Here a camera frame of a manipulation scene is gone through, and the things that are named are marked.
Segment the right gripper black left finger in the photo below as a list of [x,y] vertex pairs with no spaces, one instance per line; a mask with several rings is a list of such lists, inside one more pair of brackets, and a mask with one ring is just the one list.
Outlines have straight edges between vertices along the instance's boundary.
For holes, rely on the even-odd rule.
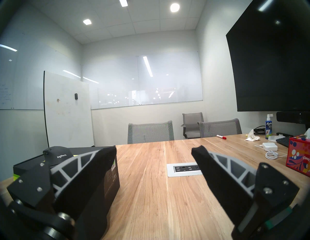
[[115,198],[115,146],[73,155],[55,146],[7,186],[7,240],[101,240]]

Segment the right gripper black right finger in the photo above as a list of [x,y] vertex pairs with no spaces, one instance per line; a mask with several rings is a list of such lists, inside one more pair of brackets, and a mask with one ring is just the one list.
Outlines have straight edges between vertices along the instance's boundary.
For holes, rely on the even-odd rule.
[[290,207],[299,187],[268,163],[257,169],[243,161],[192,148],[208,187],[234,225],[233,240],[288,240]]

